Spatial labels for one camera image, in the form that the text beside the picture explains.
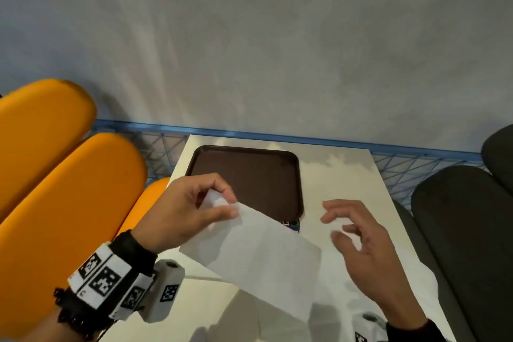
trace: metal grid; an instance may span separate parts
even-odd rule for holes
[[[98,132],[118,133],[128,138],[141,152],[148,168],[147,185],[173,173],[178,158],[187,142],[188,135],[174,133],[152,133],[140,131],[118,131],[114,128],[97,127]],[[383,182],[392,199],[401,203],[408,210],[411,208],[411,194],[415,187],[425,178],[454,165],[471,165],[486,170],[482,161],[457,160],[452,158],[429,157],[381,153],[369,145],[372,157],[381,173]]]

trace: orange chair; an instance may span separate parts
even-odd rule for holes
[[[144,160],[119,135],[80,142],[95,114],[81,88],[59,80],[38,81],[0,99],[0,132],[18,138],[17,152],[0,146],[0,160],[16,162],[0,170],[1,184],[10,175],[16,180],[0,198],[0,339],[24,335],[49,314],[53,289],[65,287],[101,243],[133,228],[169,180],[144,190]],[[38,151],[31,156],[34,136]],[[20,168],[22,174],[9,172]]]

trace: white table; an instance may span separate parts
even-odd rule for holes
[[[171,181],[185,174],[194,151],[202,145],[286,150],[296,154],[300,162],[305,211],[301,220],[300,235],[323,251],[333,248],[329,233],[333,228],[340,229],[341,222],[323,224],[319,221],[324,213],[322,201],[336,198],[359,199],[388,230],[396,247],[400,247],[411,257],[417,257],[368,150],[193,135],[187,141]],[[114,325],[104,337],[105,342],[140,341],[142,338],[156,342],[201,342],[206,340],[207,334],[208,340],[212,342],[260,340],[253,297],[229,283],[221,282],[218,275],[190,260],[177,249],[162,253],[160,258],[175,259],[186,269],[186,275],[189,277],[177,295],[171,315],[163,322],[153,325],[144,324],[137,315],[134,315],[127,322]],[[361,305],[362,310],[375,310],[370,300],[365,301],[366,298],[362,299],[354,292],[349,292],[344,297],[347,297],[348,306]],[[341,332],[347,334],[349,342],[354,338],[351,319],[350,316],[342,315]],[[276,315],[271,309],[269,316],[264,318],[276,316],[279,314]],[[443,315],[433,320],[446,337],[454,340]]]

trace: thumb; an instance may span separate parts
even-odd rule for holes
[[[239,216],[239,212],[230,205],[220,205],[211,209],[200,211],[202,215],[202,226],[207,227],[211,223],[222,220],[234,219]]]
[[[331,241],[333,242],[333,245],[335,245],[337,250],[342,253],[344,259],[352,257],[358,253],[358,250],[352,243],[351,238],[349,238],[347,235],[340,231],[331,232]]]

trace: concrete wall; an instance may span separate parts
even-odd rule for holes
[[[513,0],[0,0],[0,92],[100,118],[478,151],[513,121]]]

